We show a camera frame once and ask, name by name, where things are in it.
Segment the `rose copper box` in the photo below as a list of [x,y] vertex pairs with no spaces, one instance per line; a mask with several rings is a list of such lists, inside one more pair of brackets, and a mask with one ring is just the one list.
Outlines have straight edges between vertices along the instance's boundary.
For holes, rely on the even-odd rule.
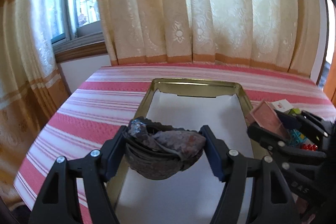
[[249,124],[256,122],[260,127],[286,139],[290,139],[290,135],[284,128],[277,113],[264,100],[262,100],[256,107],[254,107],[246,116],[246,121]]

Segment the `white small carton box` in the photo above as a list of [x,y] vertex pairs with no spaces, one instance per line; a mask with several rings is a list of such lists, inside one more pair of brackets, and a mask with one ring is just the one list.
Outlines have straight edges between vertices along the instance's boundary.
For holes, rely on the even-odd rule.
[[271,102],[270,105],[275,110],[280,111],[282,113],[287,113],[294,108],[293,105],[285,99]]

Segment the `green toy building block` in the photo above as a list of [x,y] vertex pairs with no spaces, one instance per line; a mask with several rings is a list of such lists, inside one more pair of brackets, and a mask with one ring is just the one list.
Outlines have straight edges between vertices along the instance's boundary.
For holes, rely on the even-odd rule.
[[299,115],[301,114],[301,110],[298,109],[298,108],[292,108],[288,111],[288,114],[289,115],[293,115],[293,116],[296,116],[296,115]]

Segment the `blue toy building block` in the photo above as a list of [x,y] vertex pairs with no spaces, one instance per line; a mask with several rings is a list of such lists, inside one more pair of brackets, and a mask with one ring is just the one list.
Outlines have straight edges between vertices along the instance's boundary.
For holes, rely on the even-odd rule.
[[300,147],[306,141],[306,136],[297,129],[288,130],[288,133],[290,136],[289,145],[291,147]]

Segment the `red toy building block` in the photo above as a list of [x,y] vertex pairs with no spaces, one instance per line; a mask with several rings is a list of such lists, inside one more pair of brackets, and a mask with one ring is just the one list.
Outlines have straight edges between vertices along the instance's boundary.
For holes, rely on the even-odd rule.
[[300,149],[307,150],[307,151],[317,151],[318,147],[315,144],[305,144],[305,143],[303,143],[300,146]]

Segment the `orange wooden door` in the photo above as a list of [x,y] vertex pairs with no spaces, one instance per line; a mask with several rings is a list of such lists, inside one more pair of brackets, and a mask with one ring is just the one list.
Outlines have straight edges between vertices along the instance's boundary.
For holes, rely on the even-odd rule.
[[329,73],[326,78],[326,83],[323,87],[323,92],[331,103],[336,106],[336,49],[335,49],[335,35],[333,38],[334,52],[333,59],[330,65]]

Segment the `cream patterned curtain left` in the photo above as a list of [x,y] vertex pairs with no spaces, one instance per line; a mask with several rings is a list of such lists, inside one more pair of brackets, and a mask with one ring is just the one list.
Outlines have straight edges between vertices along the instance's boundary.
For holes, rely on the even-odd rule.
[[1,0],[1,199],[21,202],[14,179],[38,133],[68,98],[50,52],[33,37],[30,0]]

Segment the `cream patterned curtain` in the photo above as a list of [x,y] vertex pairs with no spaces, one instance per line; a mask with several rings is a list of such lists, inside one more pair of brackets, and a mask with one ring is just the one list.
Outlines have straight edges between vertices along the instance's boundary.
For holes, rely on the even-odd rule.
[[50,52],[33,37],[30,0],[1,0],[1,199],[21,202],[14,179],[38,133],[68,98]]
[[98,0],[113,65],[225,63],[309,76],[319,0]]

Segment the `red striped table cloth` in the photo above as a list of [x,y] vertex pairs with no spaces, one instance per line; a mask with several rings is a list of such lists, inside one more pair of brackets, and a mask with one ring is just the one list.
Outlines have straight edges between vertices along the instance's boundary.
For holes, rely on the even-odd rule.
[[[251,102],[251,110],[262,100],[270,105],[285,99],[301,111],[333,123],[335,120],[335,107],[327,96],[310,79],[289,73],[228,65],[103,67],[92,74],[53,115],[19,169],[14,186],[31,212],[55,160],[59,156],[68,160],[83,158],[114,138],[121,126],[127,127],[135,119],[154,79],[239,83]],[[308,131],[302,134],[306,136],[305,144],[315,145],[321,143],[320,138],[324,136]],[[77,191],[83,223],[93,223],[81,178],[77,179]]]

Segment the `cream patterned curtain right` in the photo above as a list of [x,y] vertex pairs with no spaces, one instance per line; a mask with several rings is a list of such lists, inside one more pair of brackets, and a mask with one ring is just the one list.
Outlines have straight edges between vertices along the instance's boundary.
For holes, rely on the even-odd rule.
[[225,63],[309,76],[319,0],[98,0],[113,65]]

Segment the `window with metal frame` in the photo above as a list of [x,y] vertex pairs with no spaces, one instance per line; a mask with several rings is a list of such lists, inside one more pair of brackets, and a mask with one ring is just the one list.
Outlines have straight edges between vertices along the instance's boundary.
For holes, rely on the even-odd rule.
[[57,63],[106,54],[98,0],[46,0]]

